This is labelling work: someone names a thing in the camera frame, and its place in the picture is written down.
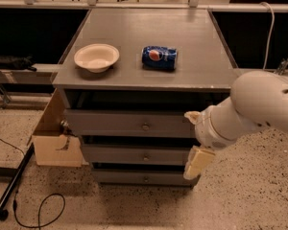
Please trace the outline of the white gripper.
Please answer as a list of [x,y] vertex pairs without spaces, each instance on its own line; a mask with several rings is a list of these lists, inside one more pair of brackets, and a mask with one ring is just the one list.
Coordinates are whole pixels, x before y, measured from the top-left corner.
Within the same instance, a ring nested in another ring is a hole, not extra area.
[[231,104],[211,105],[202,113],[187,111],[184,117],[195,125],[195,136],[205,147],[193,146],[189,151],[183,178],[193,180],[212,162],[213,150],[224,149],[237,141],[242,134],[242,117]]

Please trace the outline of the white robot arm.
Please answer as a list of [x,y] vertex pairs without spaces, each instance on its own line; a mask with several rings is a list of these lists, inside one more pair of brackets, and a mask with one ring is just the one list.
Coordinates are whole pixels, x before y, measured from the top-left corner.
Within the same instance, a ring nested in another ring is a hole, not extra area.
[[183,177],[192,180],[211,163],[215,150],[268,127],[288,133],[288,77],[251,71],[233,83],[229,97],[205,110],[184,114],[195,128],[197,146],[189,151]]

